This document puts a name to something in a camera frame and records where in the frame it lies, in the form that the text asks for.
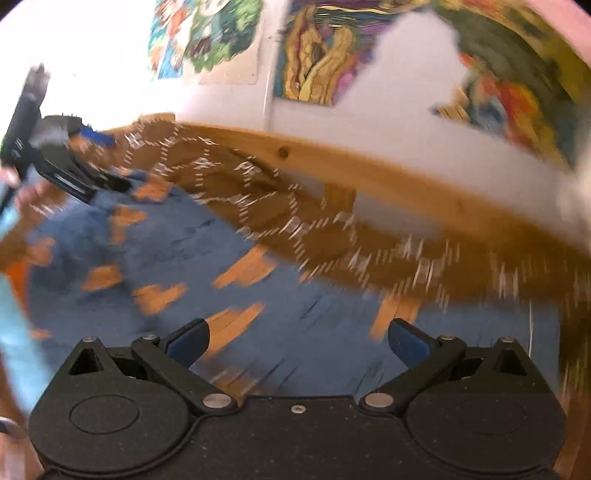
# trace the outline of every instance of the green foliage painting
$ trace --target green foliage painting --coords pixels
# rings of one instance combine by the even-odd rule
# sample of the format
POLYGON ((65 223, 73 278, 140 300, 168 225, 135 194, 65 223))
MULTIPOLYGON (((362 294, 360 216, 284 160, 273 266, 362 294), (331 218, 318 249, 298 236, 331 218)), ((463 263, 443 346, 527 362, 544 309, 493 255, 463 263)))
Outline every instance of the green foliage painting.
POLYGON ((211 72, 250 47, 261 9, 262 0, 201 0, 185 49, 195 72, 211 72))

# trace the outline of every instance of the white wall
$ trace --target white wall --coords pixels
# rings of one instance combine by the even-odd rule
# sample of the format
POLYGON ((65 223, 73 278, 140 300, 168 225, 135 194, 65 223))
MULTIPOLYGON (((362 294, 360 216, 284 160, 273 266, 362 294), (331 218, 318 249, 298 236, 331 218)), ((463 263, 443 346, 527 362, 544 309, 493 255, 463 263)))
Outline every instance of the white wall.
POLYGON ((376 62, 333 108, 273 99, 277 30, 287 0, 267 0, 255 85, 151 83, 147 0, 24 0, 0 22, 0 132, 29 67, 52 73, 43 113, 74 112, 110 128, 139 114, 174 111, 180 120, 269 130, 373 154, 511 209, 566 238, 556 208, 561 176, 525 153, 430 113, 464 78, 454 31, 430 13, 409 13, 380 39, 376 62))

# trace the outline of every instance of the painting of yellow figures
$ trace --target painting of yellow figures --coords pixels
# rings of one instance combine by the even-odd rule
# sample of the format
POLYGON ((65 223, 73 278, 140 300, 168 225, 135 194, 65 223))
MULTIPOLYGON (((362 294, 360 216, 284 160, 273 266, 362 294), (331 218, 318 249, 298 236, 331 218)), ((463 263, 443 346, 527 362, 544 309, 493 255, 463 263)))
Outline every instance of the painting of yellow figures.
POLYGON ((334 105, 373 59, 380 33, 430 0, 293 0, 275 76, 280 98, 334 105))
POLYGON ((435 0, 458 32, 465 82, 435 113, 574 166, 591 70, 522 0, 435 0))

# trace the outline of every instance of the colorful painting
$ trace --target colorful painting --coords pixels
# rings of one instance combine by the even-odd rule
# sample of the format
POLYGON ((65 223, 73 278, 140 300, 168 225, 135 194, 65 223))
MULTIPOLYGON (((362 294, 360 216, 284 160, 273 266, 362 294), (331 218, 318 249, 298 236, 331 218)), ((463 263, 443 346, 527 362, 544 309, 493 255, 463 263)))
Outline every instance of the colorful painting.
POLYGON ((465 122, 568 169, 577 154, 591 69, 520 0, 436 0, 436 12, 459 33, 469 69, 445 118, 465 122))
POLYGON ((211 72, 253 45, 262 0, 201 0, 185 56, 195 73, 211 72))
POLYGON ((153 79, 183 74, 183 53, 189 40, 191 19, 198 0, 157 0, 148 42, 153 79))
POLYGON ((398 14, 430 0, 293 0, 275 76, 280 98, 334 105, 398 14))

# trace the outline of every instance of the person's hand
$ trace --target person's hand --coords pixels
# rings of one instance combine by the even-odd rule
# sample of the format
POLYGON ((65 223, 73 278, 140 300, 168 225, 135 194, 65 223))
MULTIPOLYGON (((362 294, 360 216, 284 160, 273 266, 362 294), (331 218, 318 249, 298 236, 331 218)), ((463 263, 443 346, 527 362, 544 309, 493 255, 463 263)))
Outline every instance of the person's hand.
MULTIPOLYGON (((10 167, 0 167, 0 181, 13 188, 17 188, 20 184, 16 170, 10 167)), ((46 192, 49 185, 50 183, 47 180, 39 179, 33 185, 19 189, 18 195, 14 200, 15 207, 20 209, 35 202, 46 192)))

